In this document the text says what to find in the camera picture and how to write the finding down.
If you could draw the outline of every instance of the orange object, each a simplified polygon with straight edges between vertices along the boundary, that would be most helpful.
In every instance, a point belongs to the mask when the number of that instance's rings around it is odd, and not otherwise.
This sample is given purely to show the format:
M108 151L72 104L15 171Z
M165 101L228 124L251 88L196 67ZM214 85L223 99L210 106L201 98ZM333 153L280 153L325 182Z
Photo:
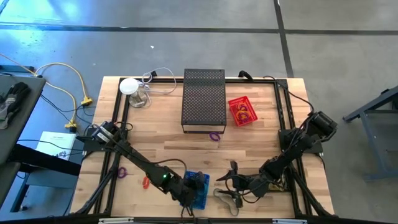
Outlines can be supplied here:
M142 181L142 187L143 187L144 189L148 189L149 184L150 184L150 181L149 181L148 177L145 176L145 177L144 177L144 180Z
M247 96L242 96L234 100L229 100L229 110L238 126L257 121L257 115L251 106Z

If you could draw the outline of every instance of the gray metal stand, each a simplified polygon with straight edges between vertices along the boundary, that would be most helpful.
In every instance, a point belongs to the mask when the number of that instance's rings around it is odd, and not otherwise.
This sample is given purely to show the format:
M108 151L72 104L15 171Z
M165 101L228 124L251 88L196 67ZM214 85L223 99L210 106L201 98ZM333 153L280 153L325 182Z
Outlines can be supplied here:
M390 154L398 151L398 110L376 110L386 103L396 100L397 97L398 86L386 90L376 99L343 117L346 122L361 118L369 145L377 159L379 172L364 175L364 180L398 177L398 168L393 166L392 154Z

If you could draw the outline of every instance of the wire bundle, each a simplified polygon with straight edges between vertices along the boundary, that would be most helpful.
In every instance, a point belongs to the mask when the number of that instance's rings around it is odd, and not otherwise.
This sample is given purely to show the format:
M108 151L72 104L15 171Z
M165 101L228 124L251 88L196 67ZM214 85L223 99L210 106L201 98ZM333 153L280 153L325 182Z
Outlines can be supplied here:
M12 62L14 62L14 63L17 64L18 66L20 66L21 68L23 68L24 70L26 70L27 72L33 74L34 77L38 77L38 76L39 76L39 74L38 74L39 71L40 71L40 70L43 70L43 69L45 69L45 68L47 68L47 67L49 67L49 66L52 66L52 65L62 65L62 66L66 66L66 67L72 69L72 70L79 76L79 79L80 79L80 82L81 82L81 87L82 87L82 89L83 89L83 94L84 94L84 100L81 102L81 104L84 105L86 102L92 102L92 99L90 99L90 98L87 96L87 94L86 94L85 84L84 84L84 82L83 82L83 78L81 77L80 72L79 72L78 70L76 70L75 68L73 68L72 66L70 66L70 65L68 65L68 64L65 64L65 63L54 62L54 63L48 63L48 64L46 64L46 65L43 65L43 66L41 66L40 68L38 68L38 69L36 70L36 72L32 72L32 71L30 71L29 69L27 69L25 66L21 65L20 63L16 62L15 60L13 60L13 59L11 59L11 58L9 58L9 57L7 57L7 56L5 56L4 54L1 54L1 53L0 53L0 56L2 56L2 57L4 57L4 58L6 58L6 59L8 59L8 60L10 60L10 61L12 61ZM64 93L66 93L67 95L70 96L70 98L72 99L72 102L73 102L73 109L74 109L74 112L73 112L72 118L71 118L71 119L68 119L68 120L69 120L69 123L66 124L65 127L66 127L66 128L68 128L68 127L70 127L70 126L76 127L76 125L75 125L75 123L74 123L74 122L75 122L75 116L76 116L76 99L75 99L75 97L74 97L70 92L64 90L63 88L57 87L57 86L55 86L55 85L53 85L53 84L51 84L51 83L49 83L49 82L46 82L45 84L47 84L48 86L51 86L51 87L54 88L54 89L63 91Z
M174 87L173 87L171 90L169 90L169 91L151 90L151 88L149 88L149 85L148 85L148 84L149 84L149 83L152 81L152 79L153 79L152 72L157 71L157 70L160 70L160 69L166 69L166 70L169 71L169 72L172 74L172 76L173 76L173 79L174 79ZM150 99L149 93L170 94L170 93L172 93L172 92L177 88L177 80L175 79L174 73L173 73L170 69L168 69L168 68L166 68L166 67L156 68L156 69L153 69L152 71L149 71L149 72L144 73L144 74L142 75L141 82L142 82L142 83L140 84L140 86L144 88L144 90L142 90L142 92L145 93L145 95L146 95L146 97L147 97L147 99L148 99L148 103L146 103L144 106L141 106L141 108L148 108L148 107L152 104L152 100Z

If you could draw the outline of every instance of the wooden table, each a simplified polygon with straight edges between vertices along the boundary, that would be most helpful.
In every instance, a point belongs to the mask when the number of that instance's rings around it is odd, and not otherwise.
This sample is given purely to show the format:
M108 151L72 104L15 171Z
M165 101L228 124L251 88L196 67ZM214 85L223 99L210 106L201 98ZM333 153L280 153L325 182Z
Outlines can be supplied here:
M120 77L104 77L94 123L110 121L113 113L118 82ZM304 80L301 78L287 79L289 90L307 99ZM226 84L226 100L246 95L253 104L258 120L252 124L237 127L232 116L227 112L228 124L220 142L213 142L208 134L184 134L181 127L182 83L169 95L151 94L152 105L148 109L129 110L128 122L134 126L129 132L128 140L151 161L179 158L188 165L188 170L201 170L210 175L205 210L194 210L196 217L232 217L228 207L213 196L215 188L225 189L224 182L215 180L225 175L230 160L236 160L241 174L255 174L267 160L280 154L277 132L280 129L274 87L266 84ZM153 83L154 90L169 90L173 83ZM285 99L281 94L285 109ZM297 126L307 117L308 105L291 97L295 123ZM119 118L124 106L124 96L119 109ZM103 152L94 152L83 161L78 179L71 212L77 211L89 199L98 185ZM303 156L305 175L309 189L324 206L333 213L330 193L325 171L320 158L313 154ZM183 167L178 162L165 165L182 174ZM120 166L127 169L128 175L116 182L112 216L126 217L179 217L181 206L171 199L170 194L164 195L153 185L147 190L142 188L144 172L126 158L121 158ZM297 189L300 208L304 212L302 193ZM103 197L101 211L105 207ZM292 199L289 192L267 193L257 203L244 202L239 211L239 218L272 218L294 217Z

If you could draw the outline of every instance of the concrete floor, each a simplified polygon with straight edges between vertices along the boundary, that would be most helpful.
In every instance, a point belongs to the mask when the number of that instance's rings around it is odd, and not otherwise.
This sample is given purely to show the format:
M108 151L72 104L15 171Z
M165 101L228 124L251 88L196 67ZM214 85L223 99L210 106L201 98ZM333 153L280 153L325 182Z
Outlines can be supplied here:
M395 0L280 0L286 29L397 30ZM85 26L278 28L272 0L250 1L78 1L10 0L0 22ZM324 144L326 174L337 215L398 223L398 179L365 182L376 163L359 120L341 118L398 83L396 36L287 35L294 77L304 78L316 110L339 123ZM0 30L1 53L24 65L65 62L86 80L97 99L104 75L140 75L169 67L224 68L228 76L246 70L253 76L286 77L279 34L212 34L161 32L67 32ZM9 63L0 58L0 63ZM44 75L73 92L82 91L75 74L52 67ZM43 93L62 108L68 96L46 87ZM65 119L39 101L22 138L42 131L64 132ZM72 190L32 187L24 204L32 209L9 213L21 180L16 179L0 220L62 215Z

